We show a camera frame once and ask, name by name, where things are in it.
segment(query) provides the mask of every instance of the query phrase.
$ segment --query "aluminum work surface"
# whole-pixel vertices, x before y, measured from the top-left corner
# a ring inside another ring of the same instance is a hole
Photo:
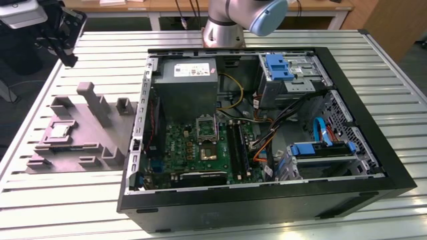
[[[0,240],[427,239],[427,104],[412,82],[357,31],[276,31],[244,37],[247,47],[329,48],[417,188],[344,218],[146,234],[116,213],[121,171],[28,175],[25,164],[53,115],[46,105],[54,96],[69,95],[84,103],[76,88],[90,81],[108,102],[124,97],[137,101],[146,50],[201,47],[201,34],[86,32],[73,51],[78,62],[74,68],[56,64],[0,163]]]

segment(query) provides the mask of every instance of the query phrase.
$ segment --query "motherboard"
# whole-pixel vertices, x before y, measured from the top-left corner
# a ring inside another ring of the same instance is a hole
[[[214,139],[202,140],[201,136]],[[229,121],[165,127],[165,153],[150,161],[157,189],[263,182],[261,168],[252,162],[249,142],[255,134],[251,122]]]

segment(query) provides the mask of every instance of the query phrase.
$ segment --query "wooden cabinet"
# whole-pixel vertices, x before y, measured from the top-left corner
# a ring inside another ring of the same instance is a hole
[[[427,0],[349,0],[343,30],[365,29],[395,62],[427,30]]]

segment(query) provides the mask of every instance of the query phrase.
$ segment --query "table leg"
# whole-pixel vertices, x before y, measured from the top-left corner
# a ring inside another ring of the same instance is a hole
[[[149,17],[150,30],[152,31],[161,31],[160,13],[156,11],[150,11],[150,12],[148,12],[148,17]]]
[[[339,30],[341,28],[343,22],[345,20],[348,11],[336,11],[336,15],[328,25],[327,30]]]
[[[9,88],[6,84],[0,80],[0,97],[5,99],[6,102],[13,103],[16,101],[16,95],[12,91],[9,91]]]

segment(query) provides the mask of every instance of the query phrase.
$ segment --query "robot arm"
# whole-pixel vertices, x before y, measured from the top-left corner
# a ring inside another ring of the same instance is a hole
[[[57,55],[65,66],[73,67],[73,48],[86,21],[86,15],[65,8],[57,0],[0,0],[0,28],[20,29],[33,37],[34,45]]]
[[[267,36],[277,29],[287,11],[287,0],[210,0],[202,32],[205,47],[241,47],[243,28]]]

